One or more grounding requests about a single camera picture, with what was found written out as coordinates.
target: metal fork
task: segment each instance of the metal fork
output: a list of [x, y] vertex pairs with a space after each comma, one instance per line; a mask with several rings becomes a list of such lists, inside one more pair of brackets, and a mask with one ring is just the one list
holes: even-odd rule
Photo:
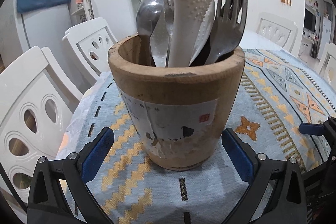
[[168, 67], [170, 46], [173, 37], [173, 28], [174, 28], [174, 0], [163, 0], [164, 3], [164, 12], [165, 12], [165, 24], [169, 37], [168, 49], [167, 49], [167, 58], [166, 58], [166, 68]]
[[[242, 7], [241, 22], [238, 23], [238, 15]], [[222, 0], [218, 0], [216, 19], [210, 34], [211, 50], [205, 65], [216, 63], [225, 54], [232, 52], [238, 47], [246, 25], [247, 0], [226, 0], [224, 13], [221, 16]]]

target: wooden cup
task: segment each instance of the wooden cup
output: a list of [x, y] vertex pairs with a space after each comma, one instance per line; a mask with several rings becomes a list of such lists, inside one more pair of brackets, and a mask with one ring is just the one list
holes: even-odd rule
[[245, 54], [207, 66], [138, 65], [141, 40], [127, 37], [109, 50], [109, 65], [144, 150], [169, 170], [188, 170], [215, 151], [242, 77]]

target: floor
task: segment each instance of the floor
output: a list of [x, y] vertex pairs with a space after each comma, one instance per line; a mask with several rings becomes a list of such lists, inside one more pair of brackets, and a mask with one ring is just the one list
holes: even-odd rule
[[310, 55], [301, 55], [298, 57], [298, 59], [315, 71], [320, 63], [320, 60], [312, 58]]

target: patterned tablecloth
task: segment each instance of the patterned tablecloth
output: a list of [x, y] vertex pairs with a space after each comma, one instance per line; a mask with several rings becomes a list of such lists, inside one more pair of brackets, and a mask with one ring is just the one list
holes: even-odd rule
[[[245, 70], [226, 127], [257, 153], [277, 160], [295, 157], [306, 172], [327, 159], [330, 147], [323, 137], [300, 134], [298, 126], [336, 117], [332, 102], [332, 88], [286, 52], [246, 50]], [[141, 149], [110, 73], [102, 74], [85, 94], [57, 159], [79, 152], [106, 126], [114, 130], [115, 143], [88, 187], [115, 223], [221, 223], [248, 186], [220, 144], [209, 160], [190, 171], [173, 172], [152, 163]], [[262, 214], [271, 189], [269, 185], [254, 218]], [[83, 219], [65, 190], [74, 214]]]

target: chair backrest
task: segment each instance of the chair backrest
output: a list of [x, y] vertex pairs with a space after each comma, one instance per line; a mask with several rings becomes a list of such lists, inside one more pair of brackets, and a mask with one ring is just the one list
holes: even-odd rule
[[117, 40], [102, 17], [71, 27], [63, 41], [74, 64], [92, 85], [100, 73], [110, 70], [107, 55]]
[[298, 30], [291, 20], [267, 12], [260, 14], [257, 33], [289, 52], [293, 49]]
[[321, 61], [316, 69], [317, 73], [323, 77], [329, 85], [336, 90], [336, 45], [326, 44]]
[[[56, 157], [72, 117], [49, 78], [79, 103], [83, 94], [47, 47], [29, 49], [0, 74], [0, 160], [24, 202], [37, 160]], [[9, 192], [2, 180], [0, 187]]]

